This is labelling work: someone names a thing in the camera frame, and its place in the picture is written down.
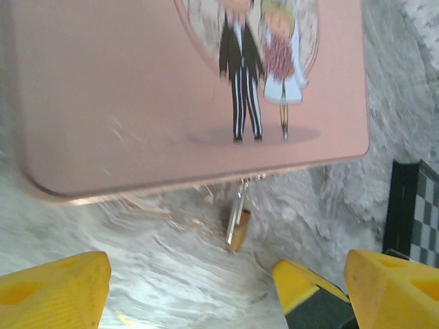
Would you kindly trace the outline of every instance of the striped pants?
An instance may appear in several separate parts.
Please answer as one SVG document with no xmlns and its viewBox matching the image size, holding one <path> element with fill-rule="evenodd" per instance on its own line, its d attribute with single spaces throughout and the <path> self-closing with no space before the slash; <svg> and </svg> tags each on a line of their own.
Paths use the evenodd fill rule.
<svg viewBox="0 0 439 329">
<path fill-rule="evenodd" d="M 241 67 L 232 80 L 233 94 L 233 136 L 242 138 L 246 124 L 247 106 L 252 120 L 255 138 L 262 137 L 261 109 L 256 81 L 250 76 L 247 67 Z"/>
</svg>

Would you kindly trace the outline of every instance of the cartoon bride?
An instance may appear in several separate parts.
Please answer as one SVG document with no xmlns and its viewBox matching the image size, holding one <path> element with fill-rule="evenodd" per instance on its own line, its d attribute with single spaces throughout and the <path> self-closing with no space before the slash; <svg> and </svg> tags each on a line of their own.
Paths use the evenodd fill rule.
<svg viewBox="0 0 439 329">
<path fill-rule="evenodd" d="M 288 139 L 288 105 L 302 102 L 308 85 L 300 61 L 298 16 L 288 0 L 261 1 L 262 47 L 265 65 L 264 97 L 279 104 L 283 138 Z"/>
</svg>

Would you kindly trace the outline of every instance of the cartoon couple illustration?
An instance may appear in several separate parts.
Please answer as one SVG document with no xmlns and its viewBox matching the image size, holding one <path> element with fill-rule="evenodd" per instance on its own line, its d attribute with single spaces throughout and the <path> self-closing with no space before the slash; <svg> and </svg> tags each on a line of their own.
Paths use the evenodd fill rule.
<svg viewBox="0 0 439 329">
<path fill-rule="evenodd" d="M 261 0 L 263 61 L 248 26 L 254 0 L 219 0 L 225 19 L 219 48 L 219 71 L 227 76 L 233 95 L 233 138 L 242 142 L 249 109 L 255 141 L 262 141 L 263 128 L 258 83 L 263 95 L 279 105 L 283 138 L 288 139 L 288 104 L 302 101 L 308 79 L 300 63 L 298 17 L 290 0 Z"/>
</svg>

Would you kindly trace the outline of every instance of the gray stone surface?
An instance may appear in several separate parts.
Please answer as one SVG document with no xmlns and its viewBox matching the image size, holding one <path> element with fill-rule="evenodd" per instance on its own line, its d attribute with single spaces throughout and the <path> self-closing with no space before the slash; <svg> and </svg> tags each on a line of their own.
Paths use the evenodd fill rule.
<svg viewBox="0 0 439 329">
<path fill-rule="evenodd" d="M 101 328 L 124 328 L 120 315 L 150 325 L 139 328 L 286 328 L 270 267 L 288 258 L 343 287 L 347 251 L 380 249 L 392 160 L 429 157 L 437 73 L 400 7 L 364 1 L 367 156 L 252 185 L 248 240 L 235 255 L 222 225 L 234 184 L 131 198 L 143 213 L 119 202 L 46 206 L 18 190 L 0 134 L 0 275 L 101 249 L 113 268 Z"/>
</svg>

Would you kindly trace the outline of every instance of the checkered board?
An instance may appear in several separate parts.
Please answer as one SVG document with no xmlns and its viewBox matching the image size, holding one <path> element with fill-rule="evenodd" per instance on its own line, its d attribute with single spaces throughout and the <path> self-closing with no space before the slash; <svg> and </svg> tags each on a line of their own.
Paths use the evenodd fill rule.
<svg viewBox="0 0 439 329">
<path fill-rule="evenodd" d="M 423 161 L 393 163 L 383 252 L 439 268 L 439 175 Z"/>
</svg>

